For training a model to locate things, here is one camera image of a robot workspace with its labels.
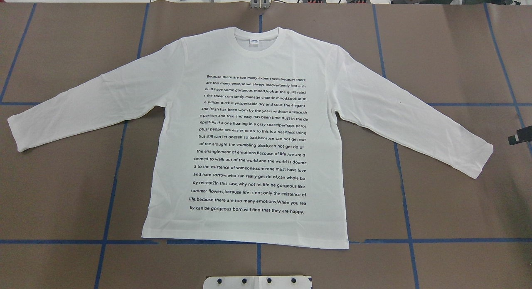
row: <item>shirt's left sleeve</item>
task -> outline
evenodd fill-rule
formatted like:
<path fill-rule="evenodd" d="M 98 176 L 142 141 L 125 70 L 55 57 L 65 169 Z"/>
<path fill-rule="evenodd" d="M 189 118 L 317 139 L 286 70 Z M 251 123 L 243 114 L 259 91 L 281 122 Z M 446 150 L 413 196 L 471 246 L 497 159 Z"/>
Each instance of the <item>shirt's left sleeve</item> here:
<path fill-rule="evenodd" d="M 358 63 L 342 48 L 335 46 L 330 59 L 337 74 L 328 94 L 341 118 L 478 177 L 493 145 Z"/>

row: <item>shirt's right sleeve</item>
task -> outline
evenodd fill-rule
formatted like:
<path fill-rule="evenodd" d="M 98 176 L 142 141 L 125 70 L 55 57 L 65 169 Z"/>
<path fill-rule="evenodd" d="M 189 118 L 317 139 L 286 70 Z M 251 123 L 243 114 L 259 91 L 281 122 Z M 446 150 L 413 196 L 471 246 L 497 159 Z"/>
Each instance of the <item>shirt's right sleeve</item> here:
<path fill-rule="evenodd" d="M 165 107 L 186 61 L 184 40 L 139 58 L 7 119 L 17 150 L 111 126 Z"/>
<path fill-rule="evenodd" d="M 337 78 L 329 91 L 340 117 L 441 160 L 476 179 L 493 146 L 336 47 Z"/>

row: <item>white shirt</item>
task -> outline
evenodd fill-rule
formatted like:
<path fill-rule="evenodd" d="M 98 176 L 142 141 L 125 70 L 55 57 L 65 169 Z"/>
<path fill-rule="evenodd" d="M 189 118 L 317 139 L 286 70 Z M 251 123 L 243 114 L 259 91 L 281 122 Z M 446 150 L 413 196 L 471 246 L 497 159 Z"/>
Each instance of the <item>white shirt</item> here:
<path fill-rule="evenodd" d="M 472 178 L 493 152 L 339 46 L 282 28 L 184 37 L 8 122 L 24 151 L 154 106 L 165 122 L 144 238 L 347 249 L 336 112 Z"/>

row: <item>brown surface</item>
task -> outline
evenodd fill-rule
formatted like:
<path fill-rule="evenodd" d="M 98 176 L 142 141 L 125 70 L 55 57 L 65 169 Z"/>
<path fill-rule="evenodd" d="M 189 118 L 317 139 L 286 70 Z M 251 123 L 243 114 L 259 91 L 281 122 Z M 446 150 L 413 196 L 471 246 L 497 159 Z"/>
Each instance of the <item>brown surface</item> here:
<path fill-rule="evenodd" d="M 78 244 L 2 244 L 2 288 L 92 288 L 100 248 Z"/>
<path fill-rule="evenodd" d="M 427 103 L 511 103 L 482 5 L 377 5 L 386 76 Z"/>
<path fill-rule="evenodd" d="M 414 288 L 405 244 L 352 244 L 345 251 L 262 245 L 262 273 L 312 276 L 317 289 Z"/>
<path fill-rule="evenodd" d="M 42 102 L 135 60 L 145 8 L 38 3 L 3 101 Z"/>
<path fill-rule="evenodd" d="M 101 289 L 198 288 L 209 276 L 256 274 L 256 244 L 108 245 Z"/>
<path fill-rule="evenodd" d="M 416 244 L 421 288 L 530 288 L 530 243 Z"/>
<path fill-rule="evenodd" d="M 519 103 L 532 103 L 532 57 L 529 49 L 532 39 L 521 36 L 530 30 L 532 7 L 488 5 L 488 11 L 515 97 Z"/>
<path fill-rule="evenodd" d="M 2 82 L 31 8 L 0 4 L 0 31 L 8 30 L 0 42 Z M 262 272 L 311 275 L 317 289 L 414 288 L 407 222 L 414 240 L 478 241 L 414 244 L 421 289 L 529 287 L 530 243 L 484 239 L 532 241 L 532 161 L 526 144 L 507 145 L 507 137 L 521 126 L 482 5 L 376 6 L 384 65 L 392 81 L 429 103 L 510 104 L 437 107 L 494 144 L 494 155 L 478 180 L 399 147 L 408 221 L 393 143 L 339 121 L 348 233 L 351 241 L 368 240 L 351 244 L 347 251 L 131 241 L 140 240 L 150 200 L 164 119 L 160 108 L 128 123 L 110 221 L 123 124 L 16 151 L 6 119 L 30 106 L 9 102 L 46 100 L 135 59 L 145 9 L 144 3 L 37 5 L 0 101 L 0 265 L 5 267 L 0 287 L 201 288 L 207 276 Z M 520 27 L 526 26 L 530 10 L 489 9 L 517 102 L 530 103 L 530 74 L 520 66 L 529 66 L 530 60 L 519 54 L 530 39 L 530 30 Z M 371 5 L 274 3 L 268 10 L 251 10 L 247 3 L 156 2 L 149 8 L 141 54 L 227 26 L 256 32 L 260 14 L 264 31 L 281 26 L 336 43 L 381 73 Z M 405 23 L 413 18 L 415 24 Z M 506 24 L 509 20 L 516 24 Z M 532 107 L 520 110 L 525 124 L 532 124 Z M 107 222 L 107 239 L 124 241 L 102 240 Z"/>

